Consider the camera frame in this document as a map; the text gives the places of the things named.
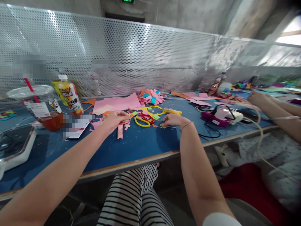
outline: red fabric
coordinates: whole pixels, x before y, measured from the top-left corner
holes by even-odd
[[[260,169],[252,164],[234,168],[219,181],[225,198],[241,199],[268,218],[273,225],[287,225],[292,214],[267,190]]]

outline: white device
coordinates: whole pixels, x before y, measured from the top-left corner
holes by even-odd
[[[15,128],[0,135],[0,180],[5,171],[27,161],[35,137],[32,126]]]

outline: bottle cap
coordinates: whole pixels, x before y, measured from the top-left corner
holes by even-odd
[[[67,75],[59,75],[59,79],[68,79]]]

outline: striped pants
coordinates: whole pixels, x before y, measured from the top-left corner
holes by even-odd
[[[173,225],[153,189],[157,165],[117,174],[97,225]]]

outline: hand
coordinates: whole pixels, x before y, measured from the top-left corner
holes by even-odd
[[[167,126],[184,126],[186,123],[190,122],[189,119],[184,118],[182,116],[179,115],[175,115],[175,114],[168,114],[164,117],[163,122],[161,125],[164,127]]]
[[[272,101],[270,97],[268,97],[266,94],[262,94],[256,91],[252,91],[252,94],[247,99],[251,104],[262,107],[266,103]]]
[[[127,119],[129,119],[129,115],[126,112],[122,110],[112,111],[102,126],[105,127],[110,133],[112,133],[120,124],[120,122]]]

